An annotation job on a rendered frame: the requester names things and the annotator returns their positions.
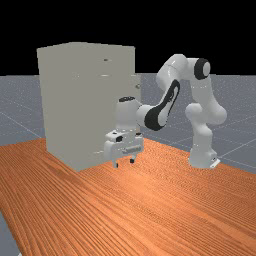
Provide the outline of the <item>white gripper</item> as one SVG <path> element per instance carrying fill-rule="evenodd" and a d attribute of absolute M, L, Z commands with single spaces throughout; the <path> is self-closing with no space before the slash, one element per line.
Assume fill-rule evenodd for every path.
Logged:
<path fill-rule="evenodd" d="M 130 157 L 130 163 L 135 163 L 138 153 L 144 151 L 144 137 L 140 132 L 132 130 L 113 130 L 105 135 L 104 160 L 114 163 L 114 168 L 118 168 L 116 162 L 124 156 Z"/>

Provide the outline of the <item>pale cabinet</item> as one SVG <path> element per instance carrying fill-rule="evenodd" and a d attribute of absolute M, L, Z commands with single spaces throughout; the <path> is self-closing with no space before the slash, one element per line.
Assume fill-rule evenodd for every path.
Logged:
<path fill-rule="evenodd" d="M 37 58 L 48 152 L 76 171 L 102 164 L 118 100 L 140 97 L 135 48 L 70 42 Z"/>

